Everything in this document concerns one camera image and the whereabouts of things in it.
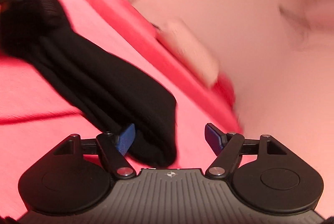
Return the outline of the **black pants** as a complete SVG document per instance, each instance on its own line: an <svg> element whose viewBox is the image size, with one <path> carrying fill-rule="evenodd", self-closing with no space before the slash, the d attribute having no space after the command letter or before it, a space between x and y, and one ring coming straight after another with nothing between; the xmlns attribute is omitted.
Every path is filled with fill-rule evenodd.
<svg viewBox="0 0 334 224"><path fill-rule="evenodd" d="M1 38L1 49L27 61L102 132L135 125L130 155L153 167L177 158L176 99L154 78L71 27L70 38Z"/></svg>

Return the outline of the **red covered bench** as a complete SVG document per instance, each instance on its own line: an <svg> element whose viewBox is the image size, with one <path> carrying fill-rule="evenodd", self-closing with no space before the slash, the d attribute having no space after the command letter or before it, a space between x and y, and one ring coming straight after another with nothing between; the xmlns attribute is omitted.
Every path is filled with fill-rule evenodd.
<svg viewBox="0 0 334 224"><path fill-rule="evenodd" d="M164 74L223 128L240 132L232 109L235 102L230 80L220 71L217 83L205 87L157 39L158 28L146 20L128 0L86 0L88 4L141 56Z"/></svg>

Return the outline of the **beige embossed pillow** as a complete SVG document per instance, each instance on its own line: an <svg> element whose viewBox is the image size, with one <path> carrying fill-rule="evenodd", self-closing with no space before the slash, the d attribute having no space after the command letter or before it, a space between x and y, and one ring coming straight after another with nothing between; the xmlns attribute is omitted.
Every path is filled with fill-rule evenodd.
<svg viewBox="0 0 334 224"><path fill-rule="evenodd" d="M184 21L167 21L158 28L157 39L205 87L212 88L217 83L219 60L197 39Z"/></svg>

